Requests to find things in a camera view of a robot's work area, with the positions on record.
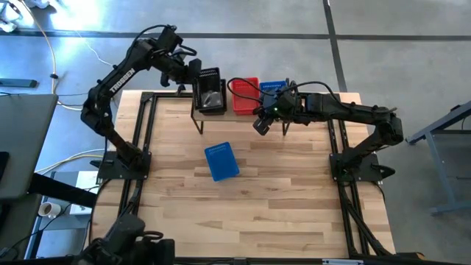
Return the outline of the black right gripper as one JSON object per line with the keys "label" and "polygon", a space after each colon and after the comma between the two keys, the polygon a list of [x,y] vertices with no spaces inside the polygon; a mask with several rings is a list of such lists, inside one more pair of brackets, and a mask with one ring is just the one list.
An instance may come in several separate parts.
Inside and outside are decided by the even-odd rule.
{"label": "black right gripper", "polygon": [[275,104],[268,108],[268,114],[262,118],[257,118],[252,127],[259,135],[265,135],[269,131],[269,127],[274,121],[284,121],[286,123],[294,122],[295,124],[306,124],[298,111],[301,111],[300,100],[291,91],[277,93],[278,100]]}

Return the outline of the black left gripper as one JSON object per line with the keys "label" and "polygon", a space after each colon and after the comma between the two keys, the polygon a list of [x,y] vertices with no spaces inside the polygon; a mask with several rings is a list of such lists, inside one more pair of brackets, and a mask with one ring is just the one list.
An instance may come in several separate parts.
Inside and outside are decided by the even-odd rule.
{"label": "black left gripper", "polygon": [[184,62],[185,55],[172,55],[160,59],[160,84],[169,87],[170,81],[177,84],[195,83],[200,75],[202,61],[198,58],[191,60],[188,66]]}

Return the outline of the red plastic slotted basket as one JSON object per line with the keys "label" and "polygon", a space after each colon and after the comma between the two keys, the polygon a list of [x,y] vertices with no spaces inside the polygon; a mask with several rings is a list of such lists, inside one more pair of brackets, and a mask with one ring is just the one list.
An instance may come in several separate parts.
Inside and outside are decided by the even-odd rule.
{"label": "red plastic slotted basket", "polygon": [[233,111],[238,115],[252,115],[253,110],[259,106],[260,99],[259,79],[246,77],[256,88],[241,80],[234,80],[230,84],[233,95]]}

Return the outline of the blue plastic slotted basket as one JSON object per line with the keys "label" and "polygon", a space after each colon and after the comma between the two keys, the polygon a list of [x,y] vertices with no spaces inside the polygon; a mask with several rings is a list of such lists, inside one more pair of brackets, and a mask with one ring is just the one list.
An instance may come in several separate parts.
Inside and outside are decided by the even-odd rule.
{"label": "blue plastic slotted basket", "polygon": [[213,181],[219,182],[239,173],[239,167],[229,142],[210,146],[205,149],[205,157]]}
{"label": "blue plastic slotted basket", "polygon": [[261,82],[259,84],[259,88],[261,90],[261,94],[263,95],[275,95],[278,91],[282,90],[287,86],[286,81],[269,81],[269,82]]}

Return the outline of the wooden shelf with black legs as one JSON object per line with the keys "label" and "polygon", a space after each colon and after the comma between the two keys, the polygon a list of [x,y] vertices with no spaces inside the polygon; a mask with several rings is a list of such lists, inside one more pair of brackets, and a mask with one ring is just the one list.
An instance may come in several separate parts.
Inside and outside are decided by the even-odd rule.
{"label": "wooden shelf with black legs", "polygon": [[217,122],[250,122],[253,124],[258,118],[256,115],[238,115],[233,111],[233,95],[226,91],[226,107],[227,110],[222,115],[205,115],[194,107],[191,110],[191,118],[195,121],[195,125],[199,126],[199,131],[203,132],[203,123],[209,121]]}

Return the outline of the white box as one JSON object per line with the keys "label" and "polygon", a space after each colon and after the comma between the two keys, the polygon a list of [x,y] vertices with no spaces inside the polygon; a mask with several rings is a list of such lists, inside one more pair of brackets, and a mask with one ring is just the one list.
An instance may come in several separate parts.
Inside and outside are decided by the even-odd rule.
{"label": "white box", "polygon": [[[78,173],[76,187],[97,194],[99,190],[99,185],[97,184],[97,174],[98,171],[80,171]],[[73,204],[70,207],[69,213],[71,215],[91,214],[91,208]]]}

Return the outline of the black flat bar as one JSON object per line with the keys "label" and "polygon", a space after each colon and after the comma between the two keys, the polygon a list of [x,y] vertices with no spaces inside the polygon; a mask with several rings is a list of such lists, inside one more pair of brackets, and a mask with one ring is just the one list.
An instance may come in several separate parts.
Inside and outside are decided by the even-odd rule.
{"label": "black flat bar", "polygon": [[38,81],[35,79],[6,79],[0,78],[0,87],[36,88]]}

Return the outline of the black desk leg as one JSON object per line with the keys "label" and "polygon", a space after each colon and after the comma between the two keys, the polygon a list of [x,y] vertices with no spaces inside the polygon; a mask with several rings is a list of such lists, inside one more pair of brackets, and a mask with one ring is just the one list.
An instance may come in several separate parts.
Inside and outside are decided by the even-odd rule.
{"label": "black desk leg", "polygon": [[97,195],[82,188],[61,183],[53,178],[34,173],[27,191],[30,194],[40,194],[55,199],[61,199],[75,205],[92,208]]}

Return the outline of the black jointed device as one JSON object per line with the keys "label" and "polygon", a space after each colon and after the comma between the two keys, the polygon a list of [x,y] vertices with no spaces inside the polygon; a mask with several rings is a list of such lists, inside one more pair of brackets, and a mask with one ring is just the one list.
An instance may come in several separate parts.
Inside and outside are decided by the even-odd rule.
{"label": "black jointed device", "polygon": [[124,214],[103,238],[95,238],[72,265],[174,265],[175,242],[146,230],[142,219]]}

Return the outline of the grey desk top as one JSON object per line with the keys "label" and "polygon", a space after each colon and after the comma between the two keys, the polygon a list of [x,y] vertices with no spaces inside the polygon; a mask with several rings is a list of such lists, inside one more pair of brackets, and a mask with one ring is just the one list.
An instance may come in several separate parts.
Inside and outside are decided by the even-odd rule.
{"label": "grey desk top", "polygon": [[27,192],[56,108],[52,94],[0,96],[0,152],[9,154],[0,176],[0,200]]}

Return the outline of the black metal table frame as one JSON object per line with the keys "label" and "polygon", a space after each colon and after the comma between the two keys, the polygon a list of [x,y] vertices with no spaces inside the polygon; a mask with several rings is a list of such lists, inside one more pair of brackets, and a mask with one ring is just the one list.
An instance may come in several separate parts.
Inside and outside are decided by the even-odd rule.
{"label": "black metal table frame", "polygon": [[[152,154],[144,180],[111,179],[99,193],[94,237],[122,211],[175,242],[175,265],[386,264],[396,256],[374,182],[335,181],[330,154],[366,127],[328,121],[275,124],[191,118],[191,94],[126,91],[116,128]],[[229,142],[240,173],[213,181],[205,149]]]}

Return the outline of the grey metal table frame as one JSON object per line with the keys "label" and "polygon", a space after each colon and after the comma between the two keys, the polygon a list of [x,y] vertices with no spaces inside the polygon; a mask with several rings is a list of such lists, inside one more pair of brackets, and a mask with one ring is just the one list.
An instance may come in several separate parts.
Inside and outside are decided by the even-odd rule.
{"label": "grey metal table frame", "polygon": [[471,129],[450,129],[466,119],[471,121],[471,100],[456,105],[440,119],[406,138],[410,145],[421,140],[427,142],[445,190],[447,202],[430,208],[432,215],[471,209],[471,199],[459,200],[451,181],[471,180]]}

